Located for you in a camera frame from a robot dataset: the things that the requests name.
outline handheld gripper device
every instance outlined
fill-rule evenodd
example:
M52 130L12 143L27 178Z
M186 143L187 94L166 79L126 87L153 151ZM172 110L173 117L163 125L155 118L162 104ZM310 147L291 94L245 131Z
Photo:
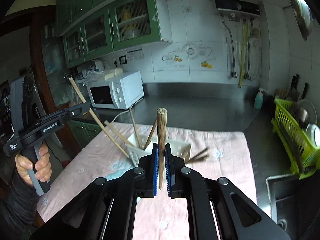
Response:
M28 170L28 175L39 196L48 192L49 182L36 179L36 162L40 159L39 148L42 141L52 133L60 130L73 117L88 112L89 103L79 104L67 109L48 114L36 121L31 114L33 82L27 76L20 77L10 84L10 112L13 135L7 141L4 151L11 157L21 151L33 163L33 169Z

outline cabinet shelf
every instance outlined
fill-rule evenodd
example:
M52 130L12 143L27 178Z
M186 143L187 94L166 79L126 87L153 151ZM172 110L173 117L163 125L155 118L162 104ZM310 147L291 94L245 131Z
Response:
M93 38L95 38L95 37L97 37L97 36L99 36L99 35L101 35L101 34L104 34L104 33L105 33L104 30L99 31L99 32L91 35L90 37L87 37L87 41L92 40Z
M79 48L79 44L73 45L71 48L68 48L68 51L71 51L75 48Z
M142 20L142 19L144 19L144 18L147 18L147 17L149 17L148 14L143 14L143 15L140 15L140 16L137 16L137 17L134 17L134 18L125 20L125 21L123 21L123 22L118 23L118 27L121 27L121 26L126 25L126 24L128 24L128 23L138 22L138 21L140 21L140 20Z

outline cabinet handle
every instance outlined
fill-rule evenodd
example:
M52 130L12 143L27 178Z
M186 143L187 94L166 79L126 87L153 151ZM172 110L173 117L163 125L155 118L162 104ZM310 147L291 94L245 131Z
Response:
M81 40L82 40L82 48L83 48L82 52L83 52L84 50L87 51L87 50L84 48L83 38L81 38Z
M80 51L80 53L83 53L83 50L81 51L81 49L80 49L80 40L78 40L78 45L79 45L79 51Z
M115 30L114 30L114 28L113 28L113 22L111 22L111 32L112 32L113 38L115 39L116 36L115 36Z

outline microwave oven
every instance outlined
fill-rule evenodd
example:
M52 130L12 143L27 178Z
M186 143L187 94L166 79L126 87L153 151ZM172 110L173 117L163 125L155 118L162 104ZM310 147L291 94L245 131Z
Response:
M125 110L144 96L140 71L87 84L87 90L92 106L99 108Z

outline wire mesh panel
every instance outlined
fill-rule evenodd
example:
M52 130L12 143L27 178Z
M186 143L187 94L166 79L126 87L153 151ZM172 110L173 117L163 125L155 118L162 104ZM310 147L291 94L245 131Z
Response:
M80 45L78 39L78 32L72 33L68 38L67 41L67 49L68 49L68 57L69 62L74 61L80 58Z
M147 0L134 0L116 8L118 40L151 34Z
M88 53L107 45L103 15L86 24L84 28Z

